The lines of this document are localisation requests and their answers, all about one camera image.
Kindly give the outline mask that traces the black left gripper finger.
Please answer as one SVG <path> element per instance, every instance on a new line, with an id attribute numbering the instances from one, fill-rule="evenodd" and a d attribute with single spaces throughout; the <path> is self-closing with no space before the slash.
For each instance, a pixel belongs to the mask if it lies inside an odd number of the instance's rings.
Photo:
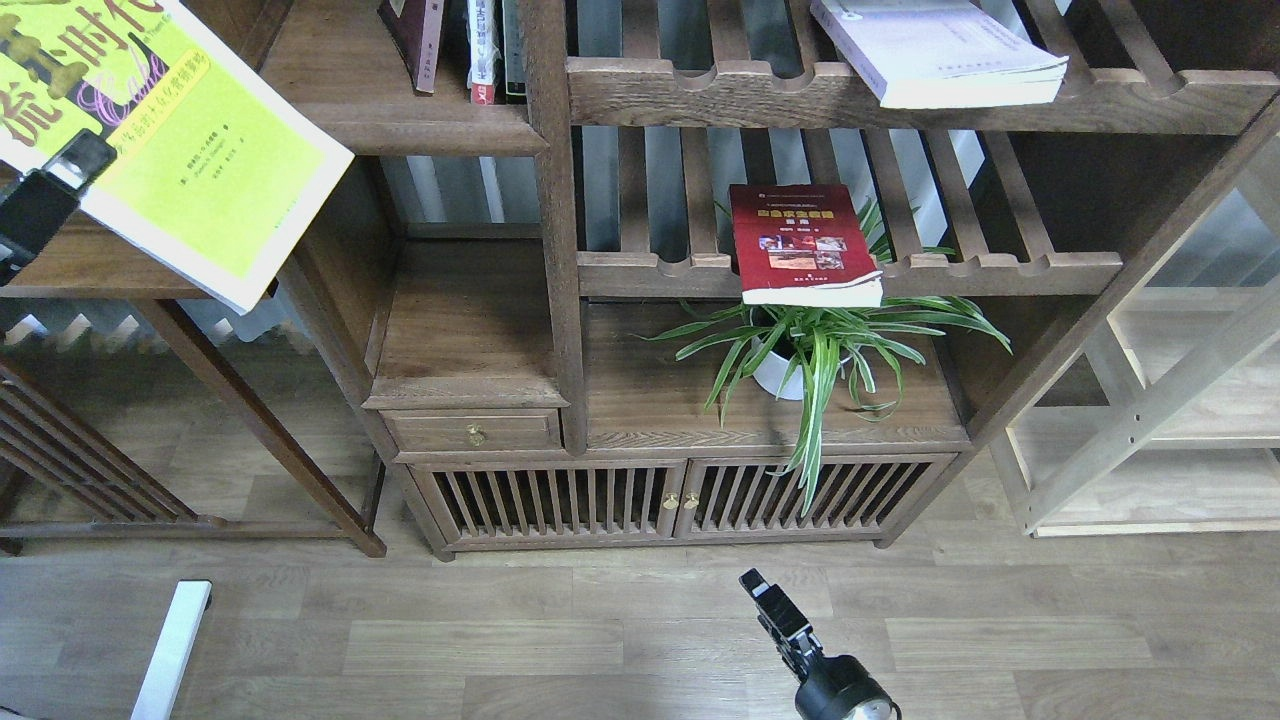
<path id="1" fill-rule="evenodd" d="M 42 165 L 42 173 L 60 191 L 82 196 L 115 159 L 116 150 L 101 135 L 79 129 Z"/>

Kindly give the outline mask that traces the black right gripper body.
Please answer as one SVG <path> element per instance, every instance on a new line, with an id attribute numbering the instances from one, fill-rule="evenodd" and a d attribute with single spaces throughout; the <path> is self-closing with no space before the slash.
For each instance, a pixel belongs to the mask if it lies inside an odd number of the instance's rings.
<path id="1" fill-rule="evenodd" d="M 827 657 L 808 618 L 781 588 L 756 588 L 762 625 L 796 675 L 803 719 L 900 719 L 900 707 L 851 655 Z"/>

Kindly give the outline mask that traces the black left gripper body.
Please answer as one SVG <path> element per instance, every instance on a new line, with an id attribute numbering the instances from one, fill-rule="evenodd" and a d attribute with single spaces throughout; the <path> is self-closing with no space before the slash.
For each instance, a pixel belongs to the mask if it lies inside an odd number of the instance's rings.
<path id="1" fill-rule="evenodd" d="M 46 170 L 31 170 L 3 190 L 1 286 L 44 251 L 79 204 L 79 195 Z"/>

